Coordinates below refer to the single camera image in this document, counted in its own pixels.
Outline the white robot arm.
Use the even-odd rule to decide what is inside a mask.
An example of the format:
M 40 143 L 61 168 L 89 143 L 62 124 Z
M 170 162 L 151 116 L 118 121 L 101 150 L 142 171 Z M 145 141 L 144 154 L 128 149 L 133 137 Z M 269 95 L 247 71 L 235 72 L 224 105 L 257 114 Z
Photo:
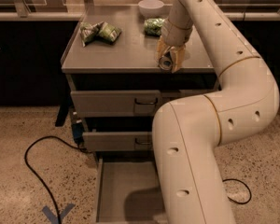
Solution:
M 214 0 L 175 0 L 160 44 L 195 28 L 220 91 L 179 98 L 155 114 L 152 140 L 168 224 L 236 224 L 214 149 L 262 131 L 279 108 L 273 74 Z

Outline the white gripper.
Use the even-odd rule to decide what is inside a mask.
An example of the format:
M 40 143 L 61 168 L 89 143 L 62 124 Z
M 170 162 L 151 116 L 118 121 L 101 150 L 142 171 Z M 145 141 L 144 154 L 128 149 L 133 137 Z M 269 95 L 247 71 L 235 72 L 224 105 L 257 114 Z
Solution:
M 192 27 L 192 20 L 179 23 L 166 19 L 162 25 L 161 37 L 157 43 L 155 59 L 158 62 L 170 49 L 170 55 L 173 61 L 173 73 L 182 67 L 186 52 L 186 46 L 184 44 L 189 41 Z

